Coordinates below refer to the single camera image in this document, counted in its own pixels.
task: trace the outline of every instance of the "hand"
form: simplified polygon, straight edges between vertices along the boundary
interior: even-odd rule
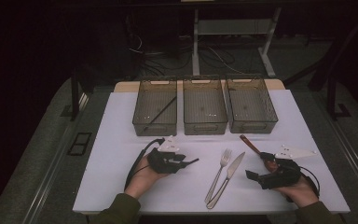
[[[130,184],[124,190],[124,193],[135,199],[139,199],[153,185],[168,174],[158,174],[150,166],[147,161],[147,155],[138,163],[135,169],[135,175],[132,177]]]
[[[277,190],[284,196],[291,198],[300,208],[319,202],[319,199],[313,192],[310,183],[304,178],[304,176],[301,176],[298,182],[293,186],[280,187],[274,190]]]
[[[274,173],[278,169],[278,164],[275,161],[264,161],[264,166],[269,170],[271,173]]]

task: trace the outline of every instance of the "person's right hand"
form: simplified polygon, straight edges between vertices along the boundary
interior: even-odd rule
[[[282,195],[291,198],[300,208],[319,202],[319,199],[313,192],[310,183],[304,178],[304,176],[301,176],[298,182],[293,186],[280,187],[274,190],[277,190]]]

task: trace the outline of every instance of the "person's left hand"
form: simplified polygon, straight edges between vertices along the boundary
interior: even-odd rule
[[[130,184],[124,190],[124,193],[135,199],[139,199],[147,192],[159,179],[169,174],[158,174],[150,166],[147,161],[147,155],[138,163],[135,169],[135,175],[132,177]]]

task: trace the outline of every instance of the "cable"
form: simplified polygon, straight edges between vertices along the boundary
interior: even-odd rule
[[[177,69],[182,69],[182,68],[186,67],[186,66],[190,63],[190,60],[191,60],[191,54],[189,54],[189,55],[187,56],[185,63],[182,64],[182,65],[179,65],[178,67],[167,67],[167,66],[164,66],[162,63],[157,63],[157,62],[155,62],[155,61],[153,61],[153,60],[151,60],[151,59],[146,60],[146,62],[154,63],[154,64],[156,64],[157,67],[159,67],[159,68],[163,68],[163,69],[167,69],[167,70],[177,70]]]
[[[258,35],[258,19],[255,19],[255,35]]]
[[[305,168],[305,167],[302,167],[302,166],[299,166],[301,169],[303,169],[303,170],[306,170],[306,171],[308,171],[312,176],[313,176],[313,178],[315,178],[315,180],[316,180],[316,183],[317,183],[317,185],[318,185],[318,187],[317,187],[317,191],[318,191],[318,195],[321,193],[321,185],[320,185],[320,183],[319,183],[319,180],[318,180],[318,178],[316,178],[316,175],[313,173],[313,172],[311,172],[309,169],[307,169],[307,168]]]
[[[213,52],[213,51],[211,50],[211,47],[201,46],[201,48],[206,48],[206,49],[207,49],[208,51],[210,51],[214,56],[216,56],[216,51]],[[234,57],[232,54],[228,53],[228,52],[225,51],[225,50],[221,50],[221,51],[225,52],[225,54],[227,54],[227,55],[231,58],[231,61],[223,60],[223,58],[222,58],[222,57],[219,57],[219,56],[217,57],[217,59],[216,59],[216,57],[210,57],[210,56],[207,56],[207,55],[205,55],[205,57],[208,58],[208,59],[210,59],[210,60],[212,60],[212,61],[218,62],[218,63],[221,63],[222,60],[223,60],[223,63],[227,63],[227,64],[235,63],[235,57]]]
[[[141,68],[143,68],[146,72],[150,72],[152,74],[154,74],[154,76],[164,76],[164,73],[161,72],[160,70],[158,70],[157,68],[153,67],[153,66],[150,66],[146,63],[142,64],[141,65]]]
[[[149,166],[150,166],[150,165],[146,165],[146,166],[142,167],[141,169],[135,171],[135,172],[132,174],[132,177],[134,177],[138,172],[142,171],[144,168],[147,168],[147,167],[149,167]]]
[[[213,51],[211,50],[211,48],[208,47],[208,46],[200,46],[200,48],[206,48],[208,51],[213,52]],[[211,64],[211,63],[209,63],[209,62],[207,62],[207,61],[205,60],[205,58],[208,58],[209,60],[214,61],[214,62],[217,62],[217,63],[226,63],[226,64],[228,64],[228,63],[234,63],[234,62],[235,62],[234,56],[232,56],[231,54],[229,54],[227,51],[224,51],[224,52],[225,52],[228,56],[230,56],[230,57],[232,58],[232,61],[231,61],[231,62],[227,62],[226,60],[224,60],[224,61],[222,62],[222,58],[221,58],[221,57],[219,57],[219,56],[217,57],[217,58],[220,58],[220,60],[219,60],[219,59],[216,59],[216,57],[210,57],[210,56],[204,54],[202,51],[199,51],[199,56],[200,56],[200,58],[201,58],[206,64],[208,64],[208,65],[211,66],[211,67],[214,67],[214,68],[225,68],[225,67],[226,67],[225,65],[224,65],[224,66],[216,66],[216,65]]]
[[[251,50],[251,61],[250,61],[250,65],[249,65],[249,73],[252,71],[252,67],[253,67],[253,58],[254,58],[254,54],[255,54],[255,51],[254,50]]]
[[[139,39],[139,46],[136,49],[129,48],[129,50],[131,50],[131,51],[133,51],[135,53],[144,53],[142,50],[139,50],[143,45],[143,41],[142,41],[141,37],[138,36],[138,35],[135,35],[135,36],[138,37],[138,39]]]
[[[136,172],[140,171],[140,170],[138,170],[135,172],[134,170],[138,166],[139,161],[141,161],[142,157],[145,155],[145,153],[149,149],[149,147],[155,143],[159,143],[161,145],[164,141],[165,141],[164,138],[157,138],[157,139],[151,141],[149,144],[147,144],[147,146],[144,149],[142,149],[141,153],[139,153],[138,157],[136,158],[135,162],[133,163],[133,165],[129,171],[129,174],[127,175],[126,184],[124,186],[124,189],[126,189],[127,186],[130,184],[131,179],[136,174]]]
[[[227,50],[223,50],[222,47],[221,47],[218,43],[215,43],[215,46],[217,47],[218,50],[220,50],[220,51],[222,51],[223,53],[225,53],[225,54],[231,59],[230,61],[227,61],[227,60],[223,60],[222,57],[219,57],[219,56],[218,56],[218,58],[220,58],[220,60],[217,60],[218,62],[221,62],[221,61],[223,60],[223,61],[224,61],[225,63],[227,63],[227,64],[235,63],[235,57],[234,57],[231,53],[229,53]],[[216,50],[212,49],[211,46],[208,46],[208,45],[202,46],[202,45],[201,45],[200,48],[206,48],[206,49],[212,51],[214,55],[217,54]]]
[[[234,71],[234,72],[238,72],[238,73],[240,73],[240,74],[244,74],[243,72],[241,72],[241,71],[239,71],[239,70],[237,70],[237,69],[234,69],[234,68],[228,66],[228,64],[220,57],[220,55],[219,55],[214,49],[212,49],[212,48],[210,48],[210,47],[207,47],[207,48],[210,49],[210,50],[220,59],[220,62],[222,62],[227,68],[231,69],[231,70]]]

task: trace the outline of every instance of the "floor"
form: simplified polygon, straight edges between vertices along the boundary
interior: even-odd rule
[[[200,71],[202,74],[241,71],[259,73],[263,78],[268,78],[256,50],[262,42],[263,39],[245,36],[235,41],[224,40],[216,45],[205,38],[200,42]],[[301,36],[273,40],[268,56],[276,78],[285,80],[317,62],[330,46],[329,42],[311,42],[308,46],[305,43],[306,39]],[[191,52],[186,44],[183,46],[179,58],[166,58],[156,52],[149,54],[140,66],[139,76],[192,74],[189,60]],[[332,120],[325,110],[326,88],[310,91],[307,84],[311,76],[302,77],[286,86],[286,89],[294,95],[351,209],[348,214],[343,214],[346,222],[358,224],[358,104],[344,86],[338,85],[337,103],[345,105],[351,116]],[[64,113],[71,104],[70,81],[62,83],[2,194],[0,223],[87,223],[85,216],[72,211],[72,206],[112,90],[112,86],[97,86],[93,93],[83,95],[80,113],[76,120],[71,121]],[[86,152],[83,156],[67,155],[77,133],[91,133]],[[207,217],[197,218],[197,223],[227,223],[227,218],[232,220],[231,223],[252,223],[246,216],[225,217],[221,222],[215,219],[211,221]],[[293,214],[268,216],[268,219],[274,224],[294,223]]]

